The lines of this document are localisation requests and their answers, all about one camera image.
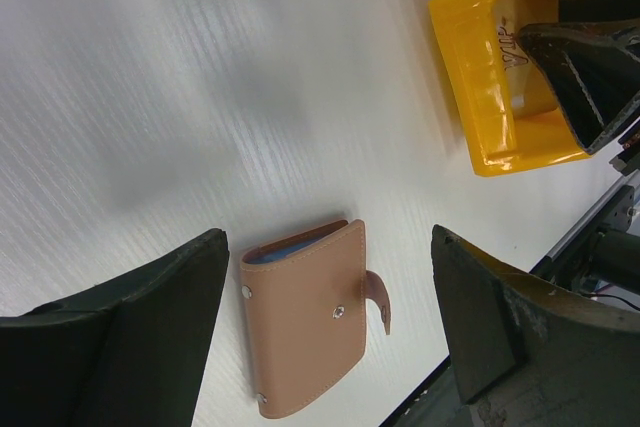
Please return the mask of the yellow plastic bin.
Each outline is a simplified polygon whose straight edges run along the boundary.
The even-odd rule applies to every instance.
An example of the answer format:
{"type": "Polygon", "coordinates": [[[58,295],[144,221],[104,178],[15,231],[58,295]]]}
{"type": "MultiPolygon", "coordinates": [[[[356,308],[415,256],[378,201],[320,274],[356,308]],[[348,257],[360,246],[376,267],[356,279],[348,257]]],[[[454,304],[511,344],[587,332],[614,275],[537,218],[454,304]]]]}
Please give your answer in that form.
{"type": "MultiPolygon", "coordinates": [[[[496,176],[593,155],[578,146],[555,97],[557,108],[551,112],[514,117],[492,14],[495,1],[431,0],[429,4],[474,171],[496,176]]],[[[612,141],[624,148],[616,160],[617,169],[635,169],[639,117],[612,141]]]]}

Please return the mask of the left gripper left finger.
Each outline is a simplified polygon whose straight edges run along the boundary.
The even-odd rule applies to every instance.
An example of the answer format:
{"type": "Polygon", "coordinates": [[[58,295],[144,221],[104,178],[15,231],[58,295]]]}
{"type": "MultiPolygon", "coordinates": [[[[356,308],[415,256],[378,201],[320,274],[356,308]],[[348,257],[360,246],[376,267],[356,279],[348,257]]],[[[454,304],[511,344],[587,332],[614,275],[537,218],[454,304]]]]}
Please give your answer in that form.
{"type": "Polygon", "coordinates": [[[168,254],[1,321],[5,426],[188,426],[229,263],[211,229],[168,254]]]}

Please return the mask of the tan leather card holder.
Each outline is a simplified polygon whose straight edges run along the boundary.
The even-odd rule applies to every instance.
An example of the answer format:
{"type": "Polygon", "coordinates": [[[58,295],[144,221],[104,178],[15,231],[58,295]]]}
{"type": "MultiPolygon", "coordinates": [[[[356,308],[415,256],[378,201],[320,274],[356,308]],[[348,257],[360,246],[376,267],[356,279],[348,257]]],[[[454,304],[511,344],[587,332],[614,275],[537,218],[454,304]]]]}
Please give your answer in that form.
{"type": "Polygon", "coordinates": [[[389,294],[367,267],[360,219],[258,246],[242,257],[239,273],[255,392],[267,419],[302,410],[362,359],[367,301],[391,330],[389,294]]]}

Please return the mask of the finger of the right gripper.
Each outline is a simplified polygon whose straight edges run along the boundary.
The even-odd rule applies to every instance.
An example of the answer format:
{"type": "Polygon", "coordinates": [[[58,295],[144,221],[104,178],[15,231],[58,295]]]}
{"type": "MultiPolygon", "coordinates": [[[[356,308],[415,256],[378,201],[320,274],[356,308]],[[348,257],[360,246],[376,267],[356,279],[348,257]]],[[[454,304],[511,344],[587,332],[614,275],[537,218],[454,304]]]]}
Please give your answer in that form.
{"type": "Polygon", "coordinates": [[[639,117],[639,0],[561,0],[558,13],[520,28],[517,43],[594,154],[639,117]]]}

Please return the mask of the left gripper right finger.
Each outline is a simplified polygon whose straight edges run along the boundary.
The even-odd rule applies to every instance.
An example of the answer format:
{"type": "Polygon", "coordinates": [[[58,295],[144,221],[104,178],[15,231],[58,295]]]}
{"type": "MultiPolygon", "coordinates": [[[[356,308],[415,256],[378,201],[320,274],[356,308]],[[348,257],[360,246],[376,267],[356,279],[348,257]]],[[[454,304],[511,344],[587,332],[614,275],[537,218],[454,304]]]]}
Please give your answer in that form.
{"type": "Polygon", "coordinates": [[[432,229],[460,426],[636,426],[639,316],[432,229]]]}

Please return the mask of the gold credit card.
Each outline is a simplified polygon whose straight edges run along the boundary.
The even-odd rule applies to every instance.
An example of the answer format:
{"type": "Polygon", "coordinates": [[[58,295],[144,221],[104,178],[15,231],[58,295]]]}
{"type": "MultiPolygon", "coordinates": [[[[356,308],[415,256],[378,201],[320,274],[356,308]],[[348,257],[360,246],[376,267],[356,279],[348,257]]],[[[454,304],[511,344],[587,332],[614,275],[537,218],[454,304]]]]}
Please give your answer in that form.
{"type": "Polygon", "coordinates": [[[556,22],[559,0],[496,0],[492,7],[511,108],[516,119],[557,108],[543,74],[516,42],[519,30],[534,23],[556,22]]]}

